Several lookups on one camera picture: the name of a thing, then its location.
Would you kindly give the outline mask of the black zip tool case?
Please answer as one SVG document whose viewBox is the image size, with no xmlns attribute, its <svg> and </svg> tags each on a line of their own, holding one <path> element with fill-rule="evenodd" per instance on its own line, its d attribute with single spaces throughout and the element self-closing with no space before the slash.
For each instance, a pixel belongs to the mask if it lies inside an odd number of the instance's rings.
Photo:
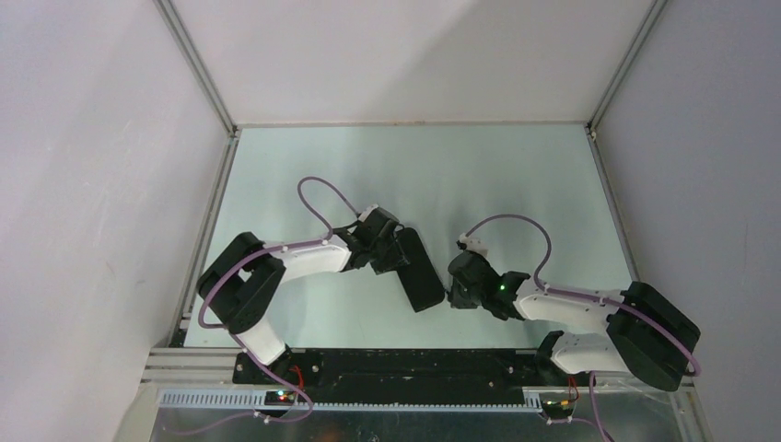
<svg viewBox="0 0 781 442">
<path fill-rule="evenodd" d="M 396 239 L 406 260 L 396 273 L 413 311 L 422 312 L 442 303 L 446 289 L 419 233 L 404 227 L 397 232 Z"/>
</svg>

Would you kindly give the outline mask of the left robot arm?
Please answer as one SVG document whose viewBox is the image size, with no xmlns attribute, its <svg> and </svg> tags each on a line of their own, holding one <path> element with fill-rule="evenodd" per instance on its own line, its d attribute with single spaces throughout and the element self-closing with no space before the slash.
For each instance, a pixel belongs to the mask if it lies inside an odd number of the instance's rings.
<svg viewBox="0 0 781 442">
<path fill-rule="evenodd" d="M 297 243 L 267 243 L 244 232 L 203 272 L 197 282 L 202 299 L 198 322 L 225 329 L 256 360 L 255 370 L 269 383 L 291 371 L 288 347 L 266 313 L 278 288 L 320 273 L 344 273 L 370 266 L 377 274 L 411 263 L 403 243 L 409 230 L 394 215 L 372 205 L 356 220 L 330 228 L 324 238 Z"/>
</svg>

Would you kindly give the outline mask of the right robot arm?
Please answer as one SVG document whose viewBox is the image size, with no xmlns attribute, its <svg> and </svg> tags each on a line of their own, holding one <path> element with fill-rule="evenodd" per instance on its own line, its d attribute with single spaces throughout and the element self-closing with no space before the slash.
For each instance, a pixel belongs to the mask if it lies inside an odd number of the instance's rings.
<svg viewBox="0 0 781 442">
<path fill-rule="evenodd" d="M 692 375 L 687 358 L 701 332 L 652 285 L 633 281 L 625 290 L 585 292 L 547 288 L 527 273 L 497 273 L 481 254 L 465 250 L 448 267 L 453 308 L 483 308 L 500 320 L 564 324 L 540 344 L 535 370 L 558 385 L 570 375 L 631 374 L 657 390 L 675 391 Z"/>
</svg>

